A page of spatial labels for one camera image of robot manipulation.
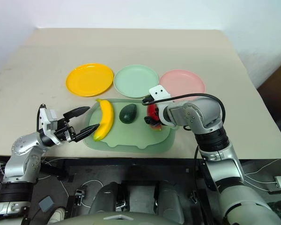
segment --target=avocado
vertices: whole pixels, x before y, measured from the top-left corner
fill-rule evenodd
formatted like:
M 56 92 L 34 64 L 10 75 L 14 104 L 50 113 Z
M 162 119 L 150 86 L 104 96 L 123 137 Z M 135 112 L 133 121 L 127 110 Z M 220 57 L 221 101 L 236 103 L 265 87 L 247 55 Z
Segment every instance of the avocado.
M 129 104 L 122 108 L 119 118 L 123 123 L 132 123 L 136 118 L 136 104 Z

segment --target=beige table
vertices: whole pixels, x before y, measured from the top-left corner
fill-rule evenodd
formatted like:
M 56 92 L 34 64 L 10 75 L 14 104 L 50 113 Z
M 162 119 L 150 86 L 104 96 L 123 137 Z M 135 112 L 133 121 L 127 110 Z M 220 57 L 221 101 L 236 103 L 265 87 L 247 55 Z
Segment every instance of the beige table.
M 227 112 L 225 128 L 240 159 L 281 158 L 281 134 L 227 38 L 216 30 L 42 29 L 14 53 L 0 71 L 0 155 L 10 155 L 12 143 L 36 129 L 38 106 L 45 103 L 57 115 L 92 106 L 95 97 L 78 97 L 65 87 L 67 74 L 81 64 L 98 62 L 114 73 L 129 64 L 153 68 L 159 76 L 187 69 L 219 97 Z M 126 98 L 114 87 L 100 98 Z M 76 131 L 84 117 L 73 120 Z M 65 143 L 47 152 L 58 157 L 193 158 L 192 132 L 179 129 L 171 149 L 163 154 L 93 150 Z

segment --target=banana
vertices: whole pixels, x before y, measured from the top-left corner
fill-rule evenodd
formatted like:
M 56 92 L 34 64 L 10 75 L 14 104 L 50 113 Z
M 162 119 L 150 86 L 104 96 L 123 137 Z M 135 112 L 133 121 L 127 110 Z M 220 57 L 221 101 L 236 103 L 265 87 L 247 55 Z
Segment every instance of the banana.
M 98 142 L 105 138 L 108 132 L 111 130 L 114 114 L 112 104 L 109 101 L 102 99 L 96 99 L 96 101 L 100 103 L 100 108 L 102 111 L 100 125 L 94 133 L 94 141 Z

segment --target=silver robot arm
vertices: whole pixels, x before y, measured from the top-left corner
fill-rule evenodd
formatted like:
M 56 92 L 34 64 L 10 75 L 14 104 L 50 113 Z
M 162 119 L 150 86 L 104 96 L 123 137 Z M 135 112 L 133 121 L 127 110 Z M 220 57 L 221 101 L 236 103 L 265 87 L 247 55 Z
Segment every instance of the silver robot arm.
M 195 134 L 203 158 L 204 179 L 209 189 L 219 193 L 222 217 L 231 225 L 281 225 L 267 203 L 244 185 L 244 172 L 223 127 L 219 102 L 210 97 L 161 102 L 170 97 L 161 85 L 149 93 L 143 103 L 156 102 L 162 124 L 189 126 Z
M 78 142 L 93 133 L 99 124 L 89 126 L 78 134 L 68 124 L 71 118 L 84 114 L 88 109 L 86 106 L 76 108 L 58 120 L 54 110 L 47 109 L 44 104 L 40 106 L 37 131 L 21 136 L 12 145 L 12 154 L 6 164 L 0 190 L 0 224 L 28 223 L 33 185 L 37 181 L 42 155 L 63 141 Z

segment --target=green cutting board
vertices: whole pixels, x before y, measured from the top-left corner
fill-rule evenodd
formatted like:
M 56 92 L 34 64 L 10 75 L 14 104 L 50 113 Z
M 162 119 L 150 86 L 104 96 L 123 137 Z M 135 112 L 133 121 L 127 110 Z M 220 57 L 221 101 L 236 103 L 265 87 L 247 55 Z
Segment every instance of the green cutting board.
M 114 122 L 108 135 L 99 142 L 93 140 L 93 135 L 84 139 L 84 143 L 96 150 L 128 151 L 143 153 L 159 153 L 170 149 L 174 142 L 175 130 L 163 126 L 161 131 L 153 130 L 145 123 L 147 107 L 140 100 L 108 99 L 113 106 Z M 136 104 L 136 119 L 131 124 L 125 124 L 119 119 L 119 113 L 126 105 Z M 99 123 L 102 112 L 99 103 L 94 104 L 86 117 L 86 126 Z

